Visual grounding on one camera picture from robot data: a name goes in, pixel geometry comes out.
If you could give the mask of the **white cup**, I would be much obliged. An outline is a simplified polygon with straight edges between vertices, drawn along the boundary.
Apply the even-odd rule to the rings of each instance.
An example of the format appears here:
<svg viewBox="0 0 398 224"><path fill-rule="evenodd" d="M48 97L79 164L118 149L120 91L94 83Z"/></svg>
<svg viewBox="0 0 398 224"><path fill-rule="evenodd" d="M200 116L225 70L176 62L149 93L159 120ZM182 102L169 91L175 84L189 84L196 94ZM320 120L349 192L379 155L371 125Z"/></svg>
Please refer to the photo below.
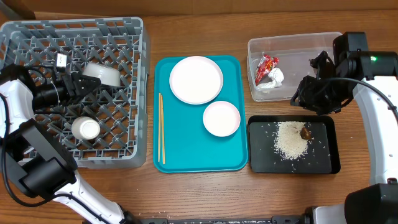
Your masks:
<svg viewBox="0 0 398 224"><path fill-rule="evenodd" d="M91 140L100 133L100 126L94 119L81 116L72 123L72 134L76 139Z"/></svg>

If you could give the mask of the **grey bowl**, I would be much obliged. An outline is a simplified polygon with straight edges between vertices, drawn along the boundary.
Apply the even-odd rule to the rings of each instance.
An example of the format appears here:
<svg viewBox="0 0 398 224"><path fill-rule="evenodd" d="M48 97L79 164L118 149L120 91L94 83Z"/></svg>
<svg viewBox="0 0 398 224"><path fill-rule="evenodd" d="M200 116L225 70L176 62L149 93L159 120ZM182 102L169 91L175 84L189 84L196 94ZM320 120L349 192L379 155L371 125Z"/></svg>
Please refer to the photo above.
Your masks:
<svg viewBox="0 0 398 224"><path fill-rule="evenodd" d="M88 63L83 71L83 74L89 77L99 78L101 83L108 86L121 86L121 74L115 68L97 63Z"/></svg>

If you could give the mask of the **small white plate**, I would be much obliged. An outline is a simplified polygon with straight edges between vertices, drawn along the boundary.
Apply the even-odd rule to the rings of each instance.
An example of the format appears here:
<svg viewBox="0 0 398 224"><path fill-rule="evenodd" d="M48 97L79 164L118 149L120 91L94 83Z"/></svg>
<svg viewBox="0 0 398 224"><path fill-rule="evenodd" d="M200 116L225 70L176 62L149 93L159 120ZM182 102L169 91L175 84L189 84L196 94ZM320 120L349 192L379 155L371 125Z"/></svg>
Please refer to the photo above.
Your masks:
<svg viewBox="0 0 398 224"><path fill-rule="evenodd" d="M203 124L206 130L217 137L234 134L241 122L239 110L227 101L216 101L206 107Z"/></svg>

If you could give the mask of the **white napkin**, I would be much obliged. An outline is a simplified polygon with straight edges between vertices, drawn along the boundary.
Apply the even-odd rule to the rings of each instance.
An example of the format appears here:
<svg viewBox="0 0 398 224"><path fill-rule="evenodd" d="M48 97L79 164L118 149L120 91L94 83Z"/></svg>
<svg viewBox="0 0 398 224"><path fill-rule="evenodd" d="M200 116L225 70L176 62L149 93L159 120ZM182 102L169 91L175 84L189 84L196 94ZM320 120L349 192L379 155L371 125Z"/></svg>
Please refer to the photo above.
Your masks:
<svg viewBox="0 0 398 224"><path fill-rule="evenodd" d="M284 74L280 68L273 68L269 73L268 77L271 79L270 82L258 84L258 89L265 90L268 88L277 88L282 86L284 81Z"/></svg>

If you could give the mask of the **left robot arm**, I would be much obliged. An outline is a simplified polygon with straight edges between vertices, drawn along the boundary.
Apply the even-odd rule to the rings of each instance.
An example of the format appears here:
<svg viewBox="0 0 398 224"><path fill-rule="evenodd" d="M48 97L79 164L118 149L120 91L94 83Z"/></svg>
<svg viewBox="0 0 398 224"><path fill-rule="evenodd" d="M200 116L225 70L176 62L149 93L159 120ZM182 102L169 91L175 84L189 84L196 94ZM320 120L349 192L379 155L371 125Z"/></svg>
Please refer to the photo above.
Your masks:
<svg viewBox="0 0 398 224"><path fill-rule="evenodd" d="M41 66L1 69L1 174L10 197L25 207L61 203L90 223L139 223L131 212L98 193L78 172L69 150L35 120L35 113L79 101L101 80L74 72L36 85Z"/></svg>

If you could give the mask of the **red snack wrapper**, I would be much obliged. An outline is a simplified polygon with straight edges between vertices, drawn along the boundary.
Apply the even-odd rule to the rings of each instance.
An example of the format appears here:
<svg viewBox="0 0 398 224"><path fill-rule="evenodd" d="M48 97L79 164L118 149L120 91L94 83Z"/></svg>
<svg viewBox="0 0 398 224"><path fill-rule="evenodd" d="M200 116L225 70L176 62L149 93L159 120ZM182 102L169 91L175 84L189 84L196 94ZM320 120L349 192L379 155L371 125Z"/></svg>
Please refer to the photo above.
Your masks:
<svg viewBox="0 0 398 224"><path fill-rule="evenodd" d="M258 85L260 81L266 77L278 63L279 58L263 54L256 68L255 84Z"/></svg>

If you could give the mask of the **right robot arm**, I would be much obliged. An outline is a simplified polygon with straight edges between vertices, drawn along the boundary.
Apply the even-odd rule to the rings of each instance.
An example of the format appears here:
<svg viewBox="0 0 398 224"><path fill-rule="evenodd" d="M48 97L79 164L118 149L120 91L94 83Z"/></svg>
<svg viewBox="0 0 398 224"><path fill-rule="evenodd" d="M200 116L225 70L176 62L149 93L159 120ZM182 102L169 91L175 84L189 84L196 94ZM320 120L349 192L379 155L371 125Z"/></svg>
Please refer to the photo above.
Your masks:
<svg viewBox="0 0 398 224"><path fill-rule="evenodd" d="M370 185L340 205L311 208L310 223L397 223L397 54L345 50L310 60L317 74L300 82L291 105L318 115L359 106L371 161Z"/></svg>

